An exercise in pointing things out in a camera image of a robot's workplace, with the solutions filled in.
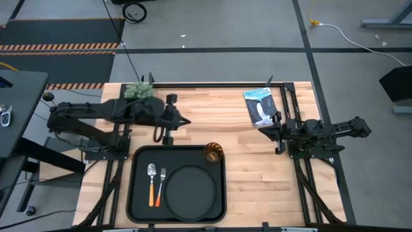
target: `white cable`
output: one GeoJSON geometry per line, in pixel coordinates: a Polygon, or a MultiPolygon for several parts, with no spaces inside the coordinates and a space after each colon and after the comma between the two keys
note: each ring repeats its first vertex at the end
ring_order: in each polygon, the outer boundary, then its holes
{"type": "Polygon", "coordinates": [[[330,24],[322,24],[322,23],[320,23],[320,24],[318,24],[318,25],[316,25],[316,26],[330,26],[330,27],[332,27],[332,28],[335,28],[335,29],[338,30],[338,31],[343,35],[343,37],[344,37],[349,43],[351,43],[351,44],[354,44],[354,45],[356,45],[356,46],[358,46],[358,47],[361,47],[361,48],[363,48],[363,49],[365,49],[365,50],[368,50],[369,52],[373,52],[373,53],[381,54],[381,55],[386,55],[386,56],[388,56],[388,57],[396,60],[396,62],[398,62],[398,63],[399,63],[400,65],[402,65],[402,66],[412,65],[412,64],[404,64],[404,63],[402,63],[401,61],[399,61],[398,59],[396,59],[395,57],[393,57],[393,56],[390,55],[390,54],[387,54],[387,53],[384,53],[384,52],[376,52],[376,51],[370,50],[370,49],[367,48],[367,47],[364,47],[364,46],[362,46],[362,45],[360,45],[360,44],[357,44],[357,43],[351,41],[350,39],[348,39],[348,38],[343,34],[342,30],[339,29],[337,26],[330,25],[330,24]]]}

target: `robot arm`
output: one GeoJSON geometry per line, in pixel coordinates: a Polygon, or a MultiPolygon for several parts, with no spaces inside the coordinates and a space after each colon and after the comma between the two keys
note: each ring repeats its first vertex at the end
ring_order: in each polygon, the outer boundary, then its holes
{"type": "Polygon", "coordinates": [[[305,153],[309,153],[316,146],[336,153],[344,149],[343,146],[336,145],[336,138],[345,136],[365,138],[371,133],[365,120],[360,117],[337,124],[324,124],[321,120],[309,119],[300,127],[297,127],[295,119],[287,119],[286,123],[281,124],[280,112],[277,112],[272,120],[273,125],[260,128],[259,131],[270,140],[278,142],[277,154],[285,151],[283,140],[293,142],[305,153]]]}
{"type": "Polygon", "coordinates": [[[106,119],[117,124],[136,124],[177,130],[191,122],[182,117],[173,103],[177,95],[167,96],[167,105],[156,97],[137,101],[111,99],[104,103],[72,104],[62,102],[50,109],[47,126],[50,132],[76,133],[97,140],[102,146],[117,149],[121,136],[117,132],[103,132],[79,119],[106,119]]]}

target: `metal fork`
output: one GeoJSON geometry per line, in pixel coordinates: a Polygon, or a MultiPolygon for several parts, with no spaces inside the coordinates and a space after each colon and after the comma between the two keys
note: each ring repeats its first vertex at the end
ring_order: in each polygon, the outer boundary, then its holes
{"type": "Polygon", "coordinates": [[[166,178],[166,169],[162,168],[160,172],[160,187],[159,187],[159,193],[157,194],[157,199],[156,199],[156,204],[154,206],[159,207],[160,206],[160,193],[162,192],[162,184],[163,180],[166,178]]]}

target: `potted plant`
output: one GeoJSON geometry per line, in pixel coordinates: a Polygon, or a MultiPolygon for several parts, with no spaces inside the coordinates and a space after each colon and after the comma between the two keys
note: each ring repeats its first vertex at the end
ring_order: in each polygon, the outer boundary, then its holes
{"type": "Polygon", "coordinates": [[[124,92],[124,98],[129,101],[144,99],[153,96],[153,87],[149,83],[137,82],[128,84],[124,92]]]}

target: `yellow cable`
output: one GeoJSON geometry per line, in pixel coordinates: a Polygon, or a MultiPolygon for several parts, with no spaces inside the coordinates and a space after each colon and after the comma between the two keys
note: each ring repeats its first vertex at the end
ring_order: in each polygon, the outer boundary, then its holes
{"type": "Polygon", "coordinates": [[[321,22],[318,21],[318,20],[310,19],[310,16],[309,16],[309,15],[310,15],[310,12],[312,12],[312,10],[314,9],[316,3],[317,3],[317,0],[313,0],[312,3],[311,3],[311,5],[310,5],[309,11],[308,11],[308,20],[309,20],[309,22],[310,22],[310,24],[311,24],[312,26],[316,26],[316,25],[319,25],[319,23],[321,23],[321,22]]]}
{"type": "Polygon", "coordinates": [[[15,71],[15,72],[18,72],[18,71],[19,71],[19,70],[17,70],[17,68],[14,68],[13,66],[8,65],[8,64],[5,64],[5,63],[3,63],[3,62],[0,62],[0,66],[4,66],[4,67],[6,67],[6,68],[9,68],[9,69],[11,69],[11,70],[13,70],[13,71],[15,71]]]}

